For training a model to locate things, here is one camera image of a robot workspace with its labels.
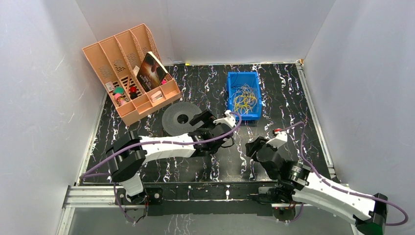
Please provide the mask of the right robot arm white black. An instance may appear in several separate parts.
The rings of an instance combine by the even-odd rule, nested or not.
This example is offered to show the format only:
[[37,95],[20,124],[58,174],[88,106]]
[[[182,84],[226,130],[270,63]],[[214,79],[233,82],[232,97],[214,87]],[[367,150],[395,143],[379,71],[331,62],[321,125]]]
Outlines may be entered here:
[[265,169],[275,187],[260,187],[254,200],[259,203],[305,203],[339,216],[364,235],[385,232],[387,196],[356,192],[323,176],[301,162],[283,159],[278,148],[286,137],[268,140],[258,137],[245,145],[246,156]]

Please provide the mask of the grey perforated cable spool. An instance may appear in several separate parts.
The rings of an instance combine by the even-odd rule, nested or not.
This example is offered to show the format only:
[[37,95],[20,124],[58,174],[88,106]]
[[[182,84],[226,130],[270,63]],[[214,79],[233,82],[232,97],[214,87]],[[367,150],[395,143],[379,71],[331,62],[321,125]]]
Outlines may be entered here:
[[163,113],[162,126],[164,131],[171,136],[179,136],[185,133],[193,132],[203,123],[200,121],[191,125],[190,121],[195,115],[202,110],[190,102],[177,102],[169,106]]

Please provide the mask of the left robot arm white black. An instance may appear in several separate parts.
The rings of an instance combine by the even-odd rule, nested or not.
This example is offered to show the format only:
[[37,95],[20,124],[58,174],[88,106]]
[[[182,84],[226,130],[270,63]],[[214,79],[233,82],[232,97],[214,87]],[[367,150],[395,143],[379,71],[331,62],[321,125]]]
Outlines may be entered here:
[[194,158],[212,155],[233,136],[234,113],[227,110],[216,118],[209,110],[194,116],[191,125],[202,123],[196,130],[179,136],[153,138],[133,133],[117,140],[107,151],[111,180],[124,189],[124,199],[141,204],[146,190],[138,173],[147,162],[174,157]]

